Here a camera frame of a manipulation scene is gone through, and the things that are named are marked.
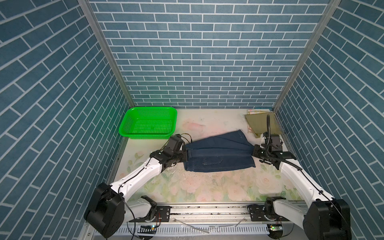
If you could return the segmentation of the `green plastic basket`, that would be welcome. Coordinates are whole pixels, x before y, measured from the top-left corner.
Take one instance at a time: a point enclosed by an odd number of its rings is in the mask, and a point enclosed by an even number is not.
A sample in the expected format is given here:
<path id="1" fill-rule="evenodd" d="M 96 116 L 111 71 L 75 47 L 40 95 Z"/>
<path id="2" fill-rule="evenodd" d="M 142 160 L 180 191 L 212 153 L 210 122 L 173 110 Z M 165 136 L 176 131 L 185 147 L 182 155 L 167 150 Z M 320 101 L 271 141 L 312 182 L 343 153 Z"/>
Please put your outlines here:
<path id="1" fill-rule="evenodd" d="M 123 117 L 119 134 L 137 140 L 168 139 L 175 132 L 177 117 L 172 107 L 134 107 Z"/>

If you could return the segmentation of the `olive khaki skirt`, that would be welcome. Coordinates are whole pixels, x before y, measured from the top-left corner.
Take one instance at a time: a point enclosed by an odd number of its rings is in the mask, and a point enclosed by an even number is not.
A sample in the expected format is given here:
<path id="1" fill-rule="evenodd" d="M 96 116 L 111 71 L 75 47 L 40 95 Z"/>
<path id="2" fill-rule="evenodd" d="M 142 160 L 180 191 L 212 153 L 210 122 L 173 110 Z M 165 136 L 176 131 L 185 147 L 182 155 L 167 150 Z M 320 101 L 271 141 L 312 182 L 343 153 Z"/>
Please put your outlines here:
<path id="1" fill-rule="evenodd" d="M 256 138 L 260 138 L 263 133 L 268 130 L 267 127 L 267 116 L 270 117 L 270 127 L 272 135 L 281 135 L 283 131 L 277 123 L 275 114 L 269 113 L 256 113 L 245 115 L 246 121 L 249 125 L 249 129 L 252 131 Z"/>

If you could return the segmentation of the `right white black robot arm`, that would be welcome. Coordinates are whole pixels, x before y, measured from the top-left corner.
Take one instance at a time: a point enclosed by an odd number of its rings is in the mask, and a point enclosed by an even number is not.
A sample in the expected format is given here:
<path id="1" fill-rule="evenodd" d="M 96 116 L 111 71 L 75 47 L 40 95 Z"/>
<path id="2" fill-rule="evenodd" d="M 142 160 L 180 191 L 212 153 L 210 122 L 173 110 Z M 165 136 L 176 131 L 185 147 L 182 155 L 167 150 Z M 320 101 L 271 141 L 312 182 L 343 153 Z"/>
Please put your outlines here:
<path id="1" fill-rule="evenodd" d="M 255 145 L 253 156 L 261 163 L 276 167 L 298 190 L 305 205 L 284 197 L 267 198 L 265 218 L 277 221 L 285 218 L 303 229 L 310 240 L 350 240 L 351 211 L 346 201 L 334 198 L 302 168 L 290 152 L 269 153 L 265 144 Z"/>

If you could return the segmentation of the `floral pastel skirt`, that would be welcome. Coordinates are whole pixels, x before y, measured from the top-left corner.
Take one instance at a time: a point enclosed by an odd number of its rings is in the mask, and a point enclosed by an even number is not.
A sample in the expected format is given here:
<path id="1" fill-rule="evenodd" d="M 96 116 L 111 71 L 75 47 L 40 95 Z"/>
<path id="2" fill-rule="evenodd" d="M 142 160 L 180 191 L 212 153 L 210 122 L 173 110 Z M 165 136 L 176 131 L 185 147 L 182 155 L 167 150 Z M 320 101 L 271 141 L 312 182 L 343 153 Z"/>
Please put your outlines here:
<path id="1" fill-rule="evenodd" d="M 269 112 L 270 110 L 266 110 L 266 109 L 248 109 L 247 115 L 262 114 L 262 113 L 269 113 Z M 248 133 L 253 134 L 254 132 L 248 122 L 247 122 L 247 127 L 248 127 Z"/>

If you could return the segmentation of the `dark navy skirt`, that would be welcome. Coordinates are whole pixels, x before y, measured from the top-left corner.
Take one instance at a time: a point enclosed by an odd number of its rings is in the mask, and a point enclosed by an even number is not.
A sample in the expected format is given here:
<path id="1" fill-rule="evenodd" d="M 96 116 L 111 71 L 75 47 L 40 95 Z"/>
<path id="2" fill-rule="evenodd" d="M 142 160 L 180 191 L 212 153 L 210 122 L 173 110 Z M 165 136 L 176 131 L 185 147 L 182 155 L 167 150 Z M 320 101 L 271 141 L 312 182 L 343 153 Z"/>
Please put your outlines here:
<path id="1" fill-rule="evenodd" d="M 241 130 L 201 139 L 186 145 L 188 172 L 212 173 L 254 168 L 254 146 Z"/>

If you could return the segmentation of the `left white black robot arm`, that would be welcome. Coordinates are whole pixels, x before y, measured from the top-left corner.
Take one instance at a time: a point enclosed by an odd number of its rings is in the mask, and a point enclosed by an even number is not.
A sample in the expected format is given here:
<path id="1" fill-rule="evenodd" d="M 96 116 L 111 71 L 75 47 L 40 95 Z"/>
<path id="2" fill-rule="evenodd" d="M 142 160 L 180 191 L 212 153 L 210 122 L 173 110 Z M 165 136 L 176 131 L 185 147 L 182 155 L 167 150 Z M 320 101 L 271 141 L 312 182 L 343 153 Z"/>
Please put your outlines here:
<path id="1" fill-rule="evenodd" d="M 111 184 L 101 183 L 92 193 L 84 219 L 104 238 L 111 237 L 124 222 L 155 219 L 157 203 L 147 196 L 128 200 L 143 185 L 165 169 L 187 161 L 187 151 L 155 151 L 139 168 Z"/>

